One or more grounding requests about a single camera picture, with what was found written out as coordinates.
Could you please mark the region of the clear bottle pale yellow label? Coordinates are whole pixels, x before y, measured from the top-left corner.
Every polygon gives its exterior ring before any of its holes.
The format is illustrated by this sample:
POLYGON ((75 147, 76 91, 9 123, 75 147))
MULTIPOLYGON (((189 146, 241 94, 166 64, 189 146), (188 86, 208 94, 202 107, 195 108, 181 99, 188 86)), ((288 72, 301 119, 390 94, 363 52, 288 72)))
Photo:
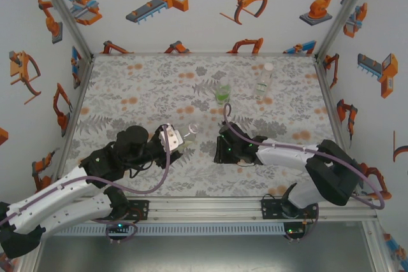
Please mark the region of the clear bottle pale yellow label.
POLYGON ((178 146, 178 150, 181 152, 183 149, 195 142, 196 136, 199 132, 199 127, 196 123, 190 123, 184 127, 181 127, 178 131, 182 138, 182 144, 178 146))

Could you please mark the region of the clear bottle bright green label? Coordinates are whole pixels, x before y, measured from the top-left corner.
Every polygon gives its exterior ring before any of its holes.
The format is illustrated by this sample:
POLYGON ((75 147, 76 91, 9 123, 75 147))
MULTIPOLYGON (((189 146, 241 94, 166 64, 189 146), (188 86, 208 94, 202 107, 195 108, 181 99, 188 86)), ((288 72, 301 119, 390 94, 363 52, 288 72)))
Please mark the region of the clear bottle bright green label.
POLYGON ((225 104, 230 100, 231 84, 222 86, 219 81, 215 87, 215 98, 219 105, 225 104))

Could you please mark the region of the clear bottle dark green label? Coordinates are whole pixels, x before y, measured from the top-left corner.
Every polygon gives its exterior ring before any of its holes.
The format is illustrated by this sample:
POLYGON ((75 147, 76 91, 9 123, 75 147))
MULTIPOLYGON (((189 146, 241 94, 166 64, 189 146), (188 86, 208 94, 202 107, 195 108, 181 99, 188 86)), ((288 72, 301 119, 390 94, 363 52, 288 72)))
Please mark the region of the clear bottle dark green label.
POLYGON ((272 82, 272 71, 261 70, 254 89, 254 97, 257 101, 264 99, 268 88, 272 82))

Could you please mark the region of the grey floral table mat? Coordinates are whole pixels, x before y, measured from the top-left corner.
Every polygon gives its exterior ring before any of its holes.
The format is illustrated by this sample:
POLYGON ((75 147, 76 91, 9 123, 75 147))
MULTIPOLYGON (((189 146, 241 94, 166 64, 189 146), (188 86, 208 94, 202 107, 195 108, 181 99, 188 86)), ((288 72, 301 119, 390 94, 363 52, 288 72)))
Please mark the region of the grey floral table mat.
MULTIPOLYGON (((156 196, 280 196, 292 183, 306 181, 304 170, 214 162, 223 120, 215 87, 224 76, 231 84, 229 119, 249 136, 297 145, 335 139, 313 58, 97 57, 64 171, 132 125, 153 133, 165 123, 176 128, 196 123, 195 142, 171 165, 156 196), (267 62, 274 66, 272 82, 257 101, 254 89, 267 62)), ((136 178, 125 176, 122 184, 148 190, 162 177, 163 170, 152 166, 136 178)))

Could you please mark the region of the small green-lit circuit board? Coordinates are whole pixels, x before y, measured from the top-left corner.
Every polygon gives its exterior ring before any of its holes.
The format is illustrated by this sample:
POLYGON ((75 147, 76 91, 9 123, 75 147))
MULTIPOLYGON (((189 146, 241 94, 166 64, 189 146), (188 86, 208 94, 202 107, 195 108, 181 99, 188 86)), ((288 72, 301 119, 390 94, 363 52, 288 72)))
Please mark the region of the small green-lit circuit board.
POLYGON ((109 224, 106 228, 109 233, 114 234, 129 234, 133 232, 133 226, 125 223, 109 224))
POLYGON ((305 234, 304 225, 290 225, 287 227, 284 226, 284 232, 289 236, 303 236, 305 234))

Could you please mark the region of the grey metal panel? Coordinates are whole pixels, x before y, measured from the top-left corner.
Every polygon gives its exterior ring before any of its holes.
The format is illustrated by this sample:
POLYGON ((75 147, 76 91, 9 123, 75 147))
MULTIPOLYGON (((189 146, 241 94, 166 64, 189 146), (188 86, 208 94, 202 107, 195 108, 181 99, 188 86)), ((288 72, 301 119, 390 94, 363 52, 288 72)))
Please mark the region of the grey metal panel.
POLYGON ((372 272, 364 244, 299 244, 278 236, 139 237, 123 245, 104 238, 54 237, 35 272, 372 272))

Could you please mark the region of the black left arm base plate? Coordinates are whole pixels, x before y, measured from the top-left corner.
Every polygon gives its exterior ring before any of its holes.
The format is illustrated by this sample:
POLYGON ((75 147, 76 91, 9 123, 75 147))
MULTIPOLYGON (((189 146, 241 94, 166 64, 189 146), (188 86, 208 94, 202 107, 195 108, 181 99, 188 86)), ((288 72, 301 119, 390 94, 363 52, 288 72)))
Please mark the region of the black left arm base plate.
POLYGON ((130 200, 126 203, 115 206, 111 213, 105 217, 105 220, 127 220, 139 222, 147 220, 149 212, 149 201, 147 200, 130 200))

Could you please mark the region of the aluminium table side rail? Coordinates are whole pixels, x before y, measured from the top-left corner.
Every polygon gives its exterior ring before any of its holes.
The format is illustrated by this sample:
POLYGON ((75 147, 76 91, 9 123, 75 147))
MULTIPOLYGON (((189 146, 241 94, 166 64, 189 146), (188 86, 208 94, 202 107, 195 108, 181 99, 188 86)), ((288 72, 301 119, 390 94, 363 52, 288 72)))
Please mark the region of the aluminium table side rail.
POLYGON ((81 89, 80 89, 80 94, 78 97, 78 100, 76 102, 76 108, 73 111, 73 115, 71 117, 71 121, 69 123, 68 126, 68 131, 67 131, 67 135, 66 135, 66 141, 62 150, 62 154, 61 154, 61 158, 58 164, 57 169, 54 172, 54 177, 52 182, 56 182, 58 179, 61 178, 61 176, 64 173, 64 169, 65 169, 65 165, 66 165, 66 161, 68 159, 68 155, 69 155, 69 150, 71 148, 71 143, 73 141, 73 137, 75 134, 75 130, 76 130, 76 126, 78 123, 78 118, 80 116, 80 110, 83 106, 84 103, 84 98, 87 92, 87 88, 88 88, 88 84, 89 84, 89 80, 92 74, 92 70, 94 67, 94 61, 95 61, 95 56, 91 55, 91 59, 87 62, 87 64, 85 65, 85 72, 84 72, 84 79, 81 82, 81 89))
MULTIPOLYGON (((344 137, 342 135, 342 124, 340 123, 339 116, 337 114, 336 104, 330 92, 330 86, 326 79, 326 73, 325 73, 324 67, 322 65, 321 60, 319 60, 317 56, 314 57, 314 60, 316 62, 316 73, 317 73, 317 77, 319 80, 321 92, 322 92, 322 95, 323 95, 323 98, 326 104, 328 116, 330 118, 331 128, 333 131, 335 142, 341 149, 343 149, 343 151, 345 151, 345 153, 348 156, 351 157, 351 153, 349 152, 348 144, 344 140, 344 137)), ((358 178, 359 178, 358 184, 354 192, 352 192, 351 194, 351 199, 353 201, 359 201, 360 206, 364 204, 366 207, 374 210, 376 208, 376 205, 373 202, 372 198, 370 196, 365 196, 361 193, 361 187, 363 186, 363 183, 366 183, 367 186, 370 185, 370 183, 368 183, 368 178, 365 178, 362 175, 358 176, 358 178)))

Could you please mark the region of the long aluminium base rail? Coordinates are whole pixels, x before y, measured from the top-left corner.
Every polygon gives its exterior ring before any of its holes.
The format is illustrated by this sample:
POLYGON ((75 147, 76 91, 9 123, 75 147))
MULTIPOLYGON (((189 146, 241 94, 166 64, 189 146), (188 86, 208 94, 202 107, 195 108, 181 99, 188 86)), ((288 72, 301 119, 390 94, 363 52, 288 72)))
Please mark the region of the long aluminium base rail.
MULTIPOLYGON (((262 222, 261 197, 147 197, 145 223, 262 222)), ((319 221, 369 221, 377 212, 351 199, 345 206, 321 202, 319 221)))

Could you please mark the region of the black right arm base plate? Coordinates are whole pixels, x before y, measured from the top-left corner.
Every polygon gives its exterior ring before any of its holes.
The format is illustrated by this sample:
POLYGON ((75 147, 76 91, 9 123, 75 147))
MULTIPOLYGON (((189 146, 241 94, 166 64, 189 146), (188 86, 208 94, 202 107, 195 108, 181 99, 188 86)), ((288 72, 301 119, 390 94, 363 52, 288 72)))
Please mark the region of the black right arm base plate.
POLYGON ((261 214, 264 220, 294 220, 294 219, 315 219, 317 216, 317 203, 297 208, 289 201, 274 197, 266 197, 261 201, 261 214))

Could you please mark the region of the thin aluminium table edge rail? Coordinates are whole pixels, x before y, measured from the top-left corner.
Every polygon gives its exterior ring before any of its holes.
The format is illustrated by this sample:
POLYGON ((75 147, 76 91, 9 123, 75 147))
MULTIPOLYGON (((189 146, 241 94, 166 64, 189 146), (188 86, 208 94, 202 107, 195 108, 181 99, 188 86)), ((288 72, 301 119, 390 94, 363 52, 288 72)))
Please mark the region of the thin aluminium table edge rail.
POLYGON ((120 53, 113 53, 113 54, 100 54, 100 53, 95 53, 93 54, 94 58, 97 57, 136 57, 136 56, 153 56, 153 57, 159 57, 159 56, 170 56, 170 57, 193 57, 193 56, 203 56, 203 57, 222 57, 222 56, 228 56, 228 57, 300 57, 300 58, 317 58, 317 54, 303 54, 303 53, 298 53, 298 54, 284 54, 282 52, 261 52, 258 54, 252 54, 249 52, 240 52, 237 54, 229 54, 227 52, 190 52, 190 53, 162 53, 162 52, 136 52, 136 53, 129 53, 129 54, 120 54, 120 53))

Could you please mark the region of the slanted aluminium frame post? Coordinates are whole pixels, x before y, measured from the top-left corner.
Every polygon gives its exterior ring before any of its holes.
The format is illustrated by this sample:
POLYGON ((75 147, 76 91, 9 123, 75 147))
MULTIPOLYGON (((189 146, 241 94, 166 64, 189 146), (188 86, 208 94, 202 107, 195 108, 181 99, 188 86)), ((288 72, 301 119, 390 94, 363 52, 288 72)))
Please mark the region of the slanted aluminium frame post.
POLYGON ((351 10, 356 6, 356 3, 357 0, 344 1, 344 4, 342 5, 338 15, 335 17, 332 26, 330 27, 327 35, 324 37, 321 47, 317 52, 316 60, 318 62, 322 62, 325 58, 337 35, 351 14, 351 10))
POLYGON ((63 23, 66 25, 68 31, 72 35, 75 43, 78 45, 79 49, 82 51, 82 55, 91 62, 93 59, 93 52, 90 50, 84 36, 80 32, 80 29, 75 22, 75 19, 71 16, 69 8, 64 0, 51 0, 51 2, 56 7, 59 12, 63 23))

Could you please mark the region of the short aluminium frame leg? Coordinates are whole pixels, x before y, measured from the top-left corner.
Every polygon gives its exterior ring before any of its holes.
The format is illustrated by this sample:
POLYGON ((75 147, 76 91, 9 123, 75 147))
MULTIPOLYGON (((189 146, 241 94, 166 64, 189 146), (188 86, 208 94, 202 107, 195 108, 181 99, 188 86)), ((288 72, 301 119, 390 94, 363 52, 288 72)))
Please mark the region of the short aluminium frame leg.
POLYGON ((380 223, 377 220, 363 221, 362 227, 373 272, 395 272, 380 223))
POLYGON ((40 258, 41 250, 39 248, 19 257, 15 262, 13 272, 36 272, 40 258))

